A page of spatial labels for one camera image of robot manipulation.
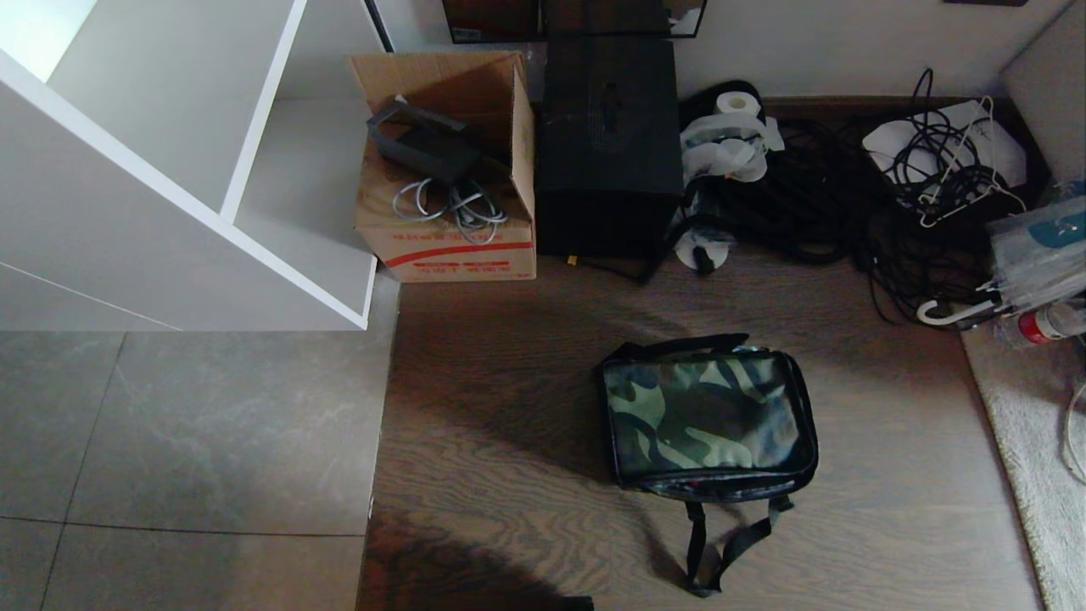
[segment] camouflage bag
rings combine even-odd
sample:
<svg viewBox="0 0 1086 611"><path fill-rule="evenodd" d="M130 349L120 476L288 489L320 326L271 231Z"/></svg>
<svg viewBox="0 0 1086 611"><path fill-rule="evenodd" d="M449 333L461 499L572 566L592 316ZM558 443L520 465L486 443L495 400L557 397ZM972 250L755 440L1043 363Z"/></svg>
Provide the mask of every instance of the camouflage bag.
<svg viewBox="0 0 1086 611"><path fill-rule="evenodd" d="M792 509L818 467L810 399L792 357L748 348L747 335L626 344L597 368L611 470L620 486L686 502L693 522L686 587L708 597L744 551ZM769 499L769 518L740 529L705 584L703 502Z"/></svg>

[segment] gray tile floor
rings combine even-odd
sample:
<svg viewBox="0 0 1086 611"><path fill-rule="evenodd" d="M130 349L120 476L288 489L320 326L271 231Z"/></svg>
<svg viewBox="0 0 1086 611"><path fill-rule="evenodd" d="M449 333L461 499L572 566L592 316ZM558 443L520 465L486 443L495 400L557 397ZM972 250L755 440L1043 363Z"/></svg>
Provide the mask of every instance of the gray tile floor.
<svg viewBox="0 0 1086 611"><path fill-rule="evenodd" d="M0 334L0 610L353 609L397 297L364 333Z"/></svg>

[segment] shelf board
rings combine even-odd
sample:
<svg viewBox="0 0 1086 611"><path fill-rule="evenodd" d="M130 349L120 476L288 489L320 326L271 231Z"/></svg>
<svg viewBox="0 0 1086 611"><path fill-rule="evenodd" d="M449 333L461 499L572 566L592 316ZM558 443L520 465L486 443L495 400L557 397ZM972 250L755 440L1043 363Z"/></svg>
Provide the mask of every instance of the shelf board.
<svg viewBox="0 0 1086 611"><path fill-rule="evenodd" d="M361 98L345 55L383 52L363 0L314 0L305 7L276 98Z"/></svg>
<svg viewBox="0 0 1086 611"><path fill-rule="evenodd" d="M116 305L0 260L0 330L174 331Z"/></svg>
<svg viewBox="0 0 1086 611"><path fill-rule="evenodd" d="M359 99L276 101L233 220L363 319L377 257L351 220L368 117Z"/></svg>
<svg viewBox="0 0 1086 611"><path fill-rule="evenodd" d="M185 331L366 329L5 53L0 116L0 262L10 268ZM33 307L41 290L10 298L23 296ZM71 314L71 300L60 305ZM134 329L84 313L99 329Z"/></svg>
<svg viewBox="0 0 1086 611"><path fill-rule="evenodd" d="M98 0L48 84L229 219L305 3Z"/></svg>

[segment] black box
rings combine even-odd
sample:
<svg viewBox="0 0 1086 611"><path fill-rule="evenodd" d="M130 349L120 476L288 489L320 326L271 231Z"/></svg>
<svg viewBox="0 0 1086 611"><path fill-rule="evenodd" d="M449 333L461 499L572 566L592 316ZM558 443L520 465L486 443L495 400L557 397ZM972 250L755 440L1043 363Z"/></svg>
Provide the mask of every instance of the black box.
<svg viewBox="0 0 1086 611"><path fill-rule="evenodd" d="M552 40L536 136L540 254L653 256L682 202L668 40Z"/></svg>

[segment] bag strap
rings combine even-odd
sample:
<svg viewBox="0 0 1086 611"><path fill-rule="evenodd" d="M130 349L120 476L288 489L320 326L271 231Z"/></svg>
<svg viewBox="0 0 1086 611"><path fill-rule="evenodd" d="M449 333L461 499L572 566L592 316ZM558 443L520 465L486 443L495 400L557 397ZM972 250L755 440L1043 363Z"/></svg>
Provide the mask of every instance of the bag strap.
<svg viewBox="0 0 1086 611"><path fill-rule="evenodd" d="M781 513L795 507L787 495L769 499L769 517L740 529L728 543L720 555L720 565L714 572L707 584L697 583L697 572L702 567L702 553L705 551L705 508L699 502L686 502L686 517L693 523L690 533L690 546L686 548L686 589L700 598L708 598L722 591L720 580L724 571L735 562L743 552L773 533L773 523Z"/></svg>
<svg viewBox="0 0 1086 611"><path fill-rule="evenodd" d="M651 346L636 346L632 348L633 357L637 359L651 359L662 357L674 353L693 353L694 351L705 351L711 348L714 353L731 353L743 346L749 335L745 333L722 333L720 335L706 335L705 338L685 338L682 340L670 340Z"/></svg>

